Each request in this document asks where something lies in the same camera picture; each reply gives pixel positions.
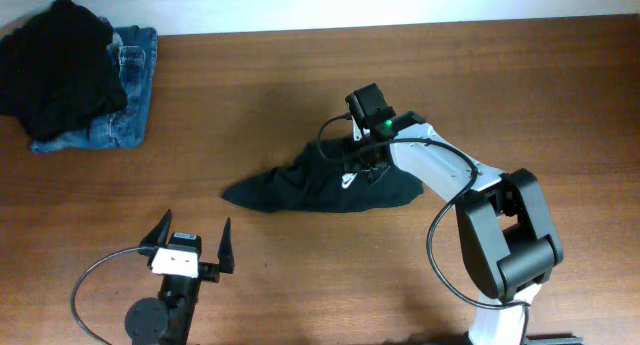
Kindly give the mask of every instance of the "garment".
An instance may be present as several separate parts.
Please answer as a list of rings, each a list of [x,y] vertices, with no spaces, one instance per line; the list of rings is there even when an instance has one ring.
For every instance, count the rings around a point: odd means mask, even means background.
[[[127,97],[105,52],[113,29],[71,0],[0,40],[0,114],[36,140],[85,128],[123,109]]]
[[[325,140],[324,153],[342,158],[350,153],[349,138]],[[424,192],[422,182],[395,166],[352,173],[359,164],[329,164],[307,144],[293,165],[248,178],[224,191],[225,200],[263,212],[302,210],[356,212],[410,203]]]
[[[34,141],[34,152],[66,147],[86,149],[134,148],[144,140],[151,105],[151,84],[158,58],[158,33],[137,26],[116,28],[106,52],[113,59],[126,92],[127,106],[101,115],[81,130],[66,132],[47,142]]]

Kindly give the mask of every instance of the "table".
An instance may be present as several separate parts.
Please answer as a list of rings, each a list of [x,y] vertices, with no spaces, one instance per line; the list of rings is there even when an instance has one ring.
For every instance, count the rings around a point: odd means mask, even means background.
[[[537,175],[565,248],[530,333],[587,343],[640,336],[640,23],[607,16],[165,36],[146,139],[135,150],[32,154],[0,119],[0,342],[91,344],[69,294],[91,263],[136,245],[167,208],[172,230],[215,258],[233,222],[236,273],[203,284],[191,344],[379,344],[462,333],[474,309],[426,259],[443,202],[354,214],[263,214],[222,200],[244,177],[290,162],[344,96],[376,82],[398,112],[506,171]],[[350,131],[343,122],[327,137]],[[435,239],[451,281],[477,290],[455,217]],[[126,344],[124,315],[161,278],[126,255],[84,283],[78,310]]]

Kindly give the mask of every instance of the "cable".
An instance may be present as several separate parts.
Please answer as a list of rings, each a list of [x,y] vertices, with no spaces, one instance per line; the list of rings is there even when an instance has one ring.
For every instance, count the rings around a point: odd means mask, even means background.
[[[440,279],[440,281],[444,284],[444,286],[447,289],[449,289],[449,291],[451,291],[460,300],[466,302],[467,304],[470,304],[470,305],[473,305],[475,307],[482,308],[482,309],[488,309],[488,310],[505,310],[505,309],[509,309],[509,308],[512,308],[512,307],[516,307],[516,306],[522,306],[523,313],[524,313],[524,327],[523,327],[523,330],[522,330],[522,337],[520,339],[520,344],[524,344],[524,341],[526,339],[527,326],[528,326],[528,322],[529,322],[529,307],[531,306],[531,304],[529,304],[526,301],[520,301],[520,300],[512,301],[512,302],[507,303],[507,304],[487,304],[487,303],[483,303],[483,302],[480,302],[480,301],[477,301],[477,300],[473,300],[470,297],[464,295],[458,289],[456,289],[456,287],[453,286],[453,284],[451,284],[449,282],[449,280],[447,280],[447,278],[444,276],[444,274],[440,270],[440,267],[436,263],[435,257],[433,256],[433,237],[435,235],[435,232],[436,232],[436,229],[438,227],[438,224],[440,223],[442,218],[447,214],[447,212],[453,207],[453,205],[462,196],[464,196],[464,194],[466,194],[467,191],[469,191],[473,187],[473,185],[476,182],[476,179],[478,178],[478,167],[473,163],[473,161],[465,153],[463,153],[462,151],[458,150],[454,146],[449,145],[449,144],[444,143],[444,142],[431,140],[429,138],[427,138],[427,139],[422,139],[422,138],[404,138],[404,139],[392,139],[392,140],[387,140],[387,141],[381,141],[381,142],[378,142],[378,143],[365,145],[365,146],[361,147],[360,149],[358,149],[357,151],[354,151],[354,152],[352,152],[350,154],[347,154],[341,160],[327,158],[324,155],[324,153],[322,152],[322,149],[320,147],[320,137],[322,135],[322,131],[331,122],[339,120],[339,119],[344,119],[344,118],[346,118],[345,115],[341,115],[341,116],[337,116],[337,117],[327,121],[322,126],[322,128],[320,128],[320,131],[318,132],[318,136],[316,138],[316,144],[318,146],[318,151],[320,152],[321,157],[323,159],[325,159],[326,161],[329,161],[329,162],[342,162],[342,161],[351,159],[353,157],[360,156],[364,152],[371,151],[371,150],[379,148],[379,147],[388,146],[388,145],[391,145],[391,144],[422,143],[422,144],[426,144],[426,145],[438,146],[438,147],[444,148],[444,149],[454,153],[459,158],[461,158],[465,163],[467,163],[467,165],[471,168],[471,178],[469,179],[469,182],[467,182],[467,184],[462,188],[462,190],[460,190],[451,200],[449,200],[444,205],[444,207],[442,207],[442,209],[438,212],[436,217],[431,222],[431,225],[429,226],[429,231],[427,233],[427,240],[426,240],[427,258],[429,259],[429,263],[431,264],[431,267],[433,268],[433,271],[436,273],[436,276],[438,277],[438,279]]]
[[[76,310],[76,295],[78,294],[78,289],[80,289],[80,285],[82,284],[84,279],[91,273],[91,271],[93,271],[93,269],[97,268],[102,263],[113,259],[116,256],[127,254],[127,253],[134,252],[134,251],[139,251],[139,250],[153,250],[153,249],[154,249],[153,246],[136,246],[136,247],[132,247],[132,248],[127,248],[127,249],[122,249],[120,251],[116,251],[116,252],[114,252],[112,254],[109,254],[109,255],[103,257],[102,259],[98,260],[95,264],[91,265],[91,267],[89,267],[80,276],[80,278],[78,278],[78,281],[76,281],[76,284],[73,286],[73,291],[71,292],[71,298],[70,298],[71,314],[73,315],[73,318],[76,320],[76,322],[78,323],[80,328],[82,330],[84,330],[84,332],[87,333],[87,335],[91,336],[97,342],[99,342],[99,343],[101,343],[103,345],[111,345],[111,343],[109,343],[107,340],[101,338],[100,336],[98,336],[98,334],[96,334],[93,331],[91,331],[91,329],[89,329],[89,327],[87,327],[87,325],[85,325],[85,323],[82,321],[82,319],[80,319],[80,315],[78,315],[78,311]]]

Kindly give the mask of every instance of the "white logo on cloth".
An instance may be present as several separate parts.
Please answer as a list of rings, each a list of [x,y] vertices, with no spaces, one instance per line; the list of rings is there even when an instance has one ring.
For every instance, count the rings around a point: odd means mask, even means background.
[[[342,175],[342,188],[346,189],[349,187],[349,185],[351,185],[351,183],[353,182],[353,180],[355,180],[356,178],[356,174],[353,173],[346,173],[344,175]]]

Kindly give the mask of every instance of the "folded cloth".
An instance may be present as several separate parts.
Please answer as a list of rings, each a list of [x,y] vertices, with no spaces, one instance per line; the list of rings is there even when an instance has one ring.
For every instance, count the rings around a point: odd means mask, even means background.
[[[112,35],[86,8],[53,2],[0,40],[0,114],[47,141],[123,109],[127,96],[105,52]]]
[[[51,152],[67,147],[85,149],[134,148],[144,140],[151,105],[151,83],[158,58],[158,33],[137,26],[116,28],[106,48],[119,71],[127,94],[127,106],[101,115],[88,128],[66,132],[51,141],[34,141],[33,152]]]
[[[349,138],[321,143],[330,158],[350,153]],[[274,168],[248,178],[224,191],[222,198],[249,209],[274,212],[302,210],[356,212],[410,203],[424,192],[422,182],[393,165],[349,172],[357,164],[330,164],[315,142],[307,144],[293,165]]]

